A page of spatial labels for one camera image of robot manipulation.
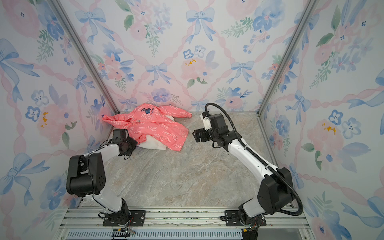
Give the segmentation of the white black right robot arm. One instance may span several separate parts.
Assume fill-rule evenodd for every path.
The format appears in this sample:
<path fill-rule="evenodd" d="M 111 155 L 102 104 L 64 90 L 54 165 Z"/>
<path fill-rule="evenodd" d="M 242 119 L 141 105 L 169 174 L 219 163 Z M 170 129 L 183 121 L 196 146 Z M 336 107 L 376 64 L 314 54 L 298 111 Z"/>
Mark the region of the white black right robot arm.
<path fill-rule="evenodd" d="M 255 225 L 264 215 L 281 213 L 286 205 L 296 199 L 289 170 L 271 164 L 249 147 L 240 134 L 229 130 L 222 114 L 204 112 L 200 118 L 204 127 L 193 132 L 195 141 L 217 144 L 213 148 L 223 148 L 240 160 L 260 184 L 256 196 L 239 206 L 239 216 L 226 217 L 227 221 L 247 227 Z"/>

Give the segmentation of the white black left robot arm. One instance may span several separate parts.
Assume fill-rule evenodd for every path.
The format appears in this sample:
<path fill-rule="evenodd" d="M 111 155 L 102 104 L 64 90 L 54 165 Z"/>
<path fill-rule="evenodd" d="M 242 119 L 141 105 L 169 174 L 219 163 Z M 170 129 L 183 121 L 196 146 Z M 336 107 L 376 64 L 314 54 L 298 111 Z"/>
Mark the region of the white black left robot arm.
<path fill-rule="evenodd" d="M 101 143 L 98 149 L 72 156 L 67 174 L 67 193 L 100 205 L 104 210 L 98 213 L 99 218 L 118 226 L 128 225 L 132 214 L 126 201 L 107 188 L 104 164 L 114 157 L 130 158 L 137 144 L 128 130 L 116 129 L 112 138 Z"/>

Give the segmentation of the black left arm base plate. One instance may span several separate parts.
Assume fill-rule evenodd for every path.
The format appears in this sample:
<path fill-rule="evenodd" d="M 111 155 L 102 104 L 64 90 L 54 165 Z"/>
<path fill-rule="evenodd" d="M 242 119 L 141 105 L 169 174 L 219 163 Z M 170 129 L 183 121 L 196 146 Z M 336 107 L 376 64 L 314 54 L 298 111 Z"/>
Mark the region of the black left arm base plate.
<path fill-rule="evenodd" d="M 103 219 L 104 227 L 142 227 L 146 213 L 145 210 L 134 210 L 127 214 L 121 211 L 112 214 L 100 212 L 98 217 Z"/>

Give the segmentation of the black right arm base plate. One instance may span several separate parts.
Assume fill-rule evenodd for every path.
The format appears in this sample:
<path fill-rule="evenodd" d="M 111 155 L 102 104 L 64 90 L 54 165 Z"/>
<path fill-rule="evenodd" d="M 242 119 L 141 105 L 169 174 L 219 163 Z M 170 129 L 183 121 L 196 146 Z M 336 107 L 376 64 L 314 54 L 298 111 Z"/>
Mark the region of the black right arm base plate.
<path fill-rule="evenodd" d="M 227 227 L 251 228 L 256 226 L 265 227 L 267 225 L 263 215 L 250 218 L 241 210 L 226 210 L 220 220 L 225 222 Z"/>

